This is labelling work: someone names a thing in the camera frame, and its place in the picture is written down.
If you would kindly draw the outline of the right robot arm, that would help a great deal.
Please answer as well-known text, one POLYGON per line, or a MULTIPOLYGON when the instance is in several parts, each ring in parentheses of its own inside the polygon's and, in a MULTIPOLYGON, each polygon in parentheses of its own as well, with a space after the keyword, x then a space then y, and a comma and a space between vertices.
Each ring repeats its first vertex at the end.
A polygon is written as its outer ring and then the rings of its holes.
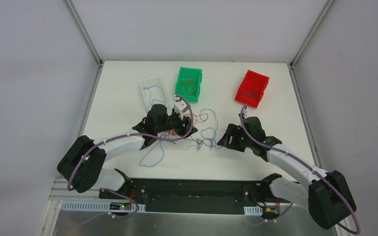
POLYGON ((229 124, 218 145, 240 152, 249 148, 293 177, 293 181, 277 174, 266 177, 259 191, 263 200, 282 198, 301 206, 324 229, 339 225, 348 216, 356 217, 356 204, 344 175, 312 166, 296 156, 281 140, 265 134, 259 118, 244 118, 241 125, 229 124))

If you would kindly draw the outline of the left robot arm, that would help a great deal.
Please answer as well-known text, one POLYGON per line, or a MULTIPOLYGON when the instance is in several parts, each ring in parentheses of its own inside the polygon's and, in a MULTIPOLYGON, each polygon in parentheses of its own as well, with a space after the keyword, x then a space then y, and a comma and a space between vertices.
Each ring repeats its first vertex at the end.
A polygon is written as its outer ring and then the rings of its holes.
POLYGON ((179 139, 198 130, 192 115, 184 116, 188 107, 174 108, 171 114, 167 107, 155 104, 137 125, 116 137, 93 140, 86 135, 78 137, 57 165, 57 171, 68 181, 70 190, 84 193, 91 188, 110 189, 119 199, 130 194, 127 177, 119 170, 103 167, 107 160, 124 153, 143 150, 160 140, 160 133, 174 131, 179 139))

